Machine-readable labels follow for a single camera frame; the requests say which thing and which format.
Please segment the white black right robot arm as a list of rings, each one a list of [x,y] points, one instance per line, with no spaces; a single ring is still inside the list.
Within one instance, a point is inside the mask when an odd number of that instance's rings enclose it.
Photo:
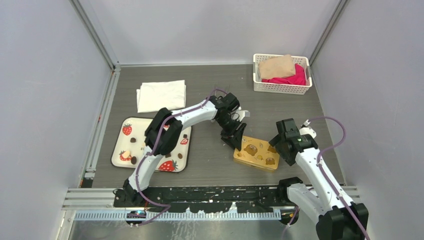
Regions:
[[[323,153],[334,146],[319,149],[315,137],[307,132],[313,119],[298,128],[292,118],[276,122],[277,135],[269,141],[289,165],[298,165],[312,187],[298,178],[282,179],[276,195],[283,205],[295,204],[314,222],[320,240],[368,240],[369,211],[363,203],[355,203],[343,190],[328,168]]]

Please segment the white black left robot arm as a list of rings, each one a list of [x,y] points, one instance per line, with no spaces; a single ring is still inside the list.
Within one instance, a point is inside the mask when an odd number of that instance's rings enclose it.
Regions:
[[[144,132],[145,148],[134,172],[123,183],[121,201],[141,206],[146,200],[146,190],[160,160],[177,146],[183,130],[204,121],[215,121],[221,127],[221,140],[232,149],[242,149],[246,123],[233,115],[240,102],[232,93],[224,96],[210,95],[200,103],[182,110],[161,108]]]

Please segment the gold bear print lid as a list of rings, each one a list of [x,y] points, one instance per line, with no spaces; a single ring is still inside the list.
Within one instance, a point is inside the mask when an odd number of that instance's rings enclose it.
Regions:
[[[248,161],[259,161],[266,158],[280,160],[280,155],[265,140],[243,136],[241,150],[234,150],[233,158],[244,159]]]

